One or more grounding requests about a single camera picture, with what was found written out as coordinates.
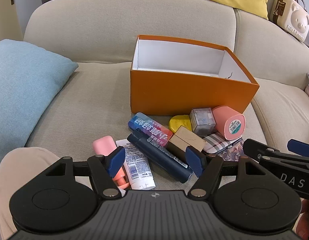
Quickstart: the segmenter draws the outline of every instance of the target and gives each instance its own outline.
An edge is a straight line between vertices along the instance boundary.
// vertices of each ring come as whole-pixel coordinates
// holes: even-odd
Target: metal screw
[[[207,194],[207,192],[204,189],[196,188],[191,190],[191,195],[195,197],[203,197]]]
[[[107,197],[115,197],[119,194],[119,191],[115,188],[107,188],[103,191],[103,195]]]

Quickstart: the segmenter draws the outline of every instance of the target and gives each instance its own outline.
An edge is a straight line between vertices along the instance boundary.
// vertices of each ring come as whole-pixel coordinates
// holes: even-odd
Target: orange box
[[[130,70],[131,112],[189,114],[226,105],[243,113],[259,84],[227,47],[139,35]]]

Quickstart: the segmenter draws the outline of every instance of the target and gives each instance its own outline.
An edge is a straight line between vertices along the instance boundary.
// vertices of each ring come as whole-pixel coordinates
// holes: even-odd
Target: barcode
[[[149,137],[147,139],[147,141],[149,143],[151,143],[153,146],[157,147],[158,149],[160,149],[163,153],[165,153],[166,155],[168,155],[170,158],[174,159],[175,161],[177,161],[178,163],[180,163],[183,167],[187,168],[188,165],[185,164],[183,161],[181,161],[178,157],[174,156],[171,152],[169,152],[167,149],[165,149],[164,147],[162,147],[161,145],[159,145],[158,143],[156,143],[154,140],[152,140],[151,137]]]
[[[130,166],[129,173],[131,175],[131,179],[139,178],[139,174],[138,174],[138,171],[136,170],[136,166]]]
[[[230,128],[231,133],[233,133],[238,128],[239,125],[240,125],[240,122],[236,121]]]

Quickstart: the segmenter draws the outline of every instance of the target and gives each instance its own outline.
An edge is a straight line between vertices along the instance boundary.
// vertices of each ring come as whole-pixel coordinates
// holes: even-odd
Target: beige pants
[[[18,148],[9,152],[0,164],[0,233],[2,240],[16,232],[9,209],[11,196],[19,188],[59,160],[44,148]],[[91,187],[87,177],[76,177],[76,181]]]

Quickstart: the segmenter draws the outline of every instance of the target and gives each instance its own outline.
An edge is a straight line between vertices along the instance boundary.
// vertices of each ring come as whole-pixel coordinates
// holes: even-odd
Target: finger
[[[309,201],[307,199],[302,200],[302,208],[300,213],[307,212],[309,210]]]
[[[303,240],[308,240],[309,238],[309,214],[303,213],[301,216],[298,225],[296,226],[296,233]]]

